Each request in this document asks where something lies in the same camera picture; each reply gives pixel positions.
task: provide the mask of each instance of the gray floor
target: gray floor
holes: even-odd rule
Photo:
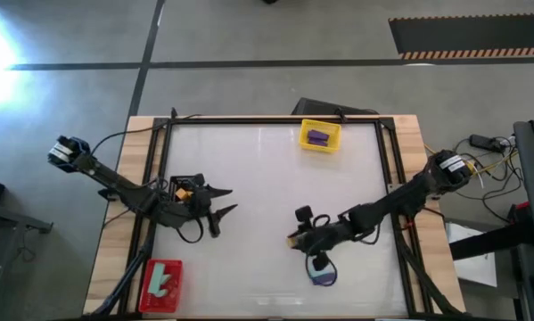
[[[0,1],[0,65],[139,62],[155,0]],[[383,59],[398,57],[387,18],[534,12],[534,0],[168,0],[152,60]],[[0,71],[0,182],[4,204],[54,221],[51,235],[28,235],[33,264],[15,261],[0,293],[0,320],[79,315],[106,203],[99,186],[46,163],[58,135],[95,144],[126,124],[137,70]],[[452,147],[477,133],[509,136],[534,119],[534,64],[150,70],[140,115],[288,114],[299,98],[415,113],[424,140]],[[121,140],[98,157],[115,166]],[[485,179],[486,189],[495,185]],[[482,193],[477,181],[464,193]],[[491,203],[504,213],[523,191]],[[498,225],[482,205],[455,195],[450,218]],[[510,269],[501,260],[499,271]],[[512,303],[464,284],[467,308],[513,317]]]

